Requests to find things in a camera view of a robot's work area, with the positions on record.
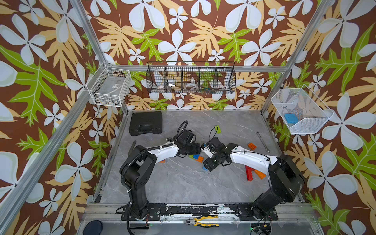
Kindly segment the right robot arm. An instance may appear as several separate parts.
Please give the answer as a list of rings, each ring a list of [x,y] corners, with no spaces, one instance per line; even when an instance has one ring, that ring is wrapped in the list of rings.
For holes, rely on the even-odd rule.
[[[269,189],[252,203],[252,216],[264,219],[281,203],[291,203],[306,183],[306,178],[288,155],[271,156],[245,149],[237,144],[225,145],[217,137],[201,145],[208,156],[203,162],[208,171],[232,163],[242,164],[265,175]]]

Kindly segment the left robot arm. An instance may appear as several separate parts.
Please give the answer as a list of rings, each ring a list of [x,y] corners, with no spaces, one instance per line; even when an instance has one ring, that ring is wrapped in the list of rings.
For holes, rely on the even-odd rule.
[[[146,196],[146,184],[156,163],[168,158],[195,155],[200,152],[196,135],[190,130],[182,130],[160,146],[134,147],[119,170],[120,182],[127,188],[129,194],[130,215],[136,219],[143,219],[147,215],[149,201]]]

